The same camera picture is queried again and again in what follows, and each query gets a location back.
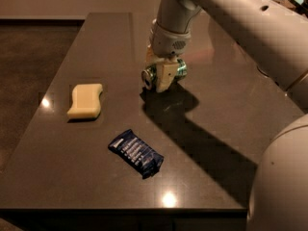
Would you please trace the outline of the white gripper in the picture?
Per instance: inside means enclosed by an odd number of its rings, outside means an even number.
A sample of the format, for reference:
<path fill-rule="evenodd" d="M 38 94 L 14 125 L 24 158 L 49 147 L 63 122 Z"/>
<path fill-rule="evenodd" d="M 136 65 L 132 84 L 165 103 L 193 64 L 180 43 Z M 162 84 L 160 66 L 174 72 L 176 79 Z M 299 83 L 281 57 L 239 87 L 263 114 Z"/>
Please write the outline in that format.
<path fill-rule="evenodd" d="M 164 29 L 157 20 L 152 22 L 149 44 L 145 54 L 145 66 L 156 64 L 156 92 L 164 92 L 171 85 L 179 67 L 176 58 L 165 59 L 160 62 L 160 58 L 172 58 L 182 55 L 191 38 L 191 32 L 174 33 Z"/>

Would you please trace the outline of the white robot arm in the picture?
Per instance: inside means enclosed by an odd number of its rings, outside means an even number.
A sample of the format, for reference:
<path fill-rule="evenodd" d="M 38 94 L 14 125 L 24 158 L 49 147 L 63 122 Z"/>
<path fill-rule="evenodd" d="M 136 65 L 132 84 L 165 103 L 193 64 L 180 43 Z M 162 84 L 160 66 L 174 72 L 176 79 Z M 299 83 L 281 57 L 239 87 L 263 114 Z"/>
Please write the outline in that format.
<path fill-rule="evenodd" d="M 141 77 L 163 92 L 179 71 L 193 18 L 205 11 L 302 110 L 308 110 L 308 20 L 272 0 L 161 0 Z M 251 189 L 246 231 L 308 231 L 308 115 L 263 154 Z"/>

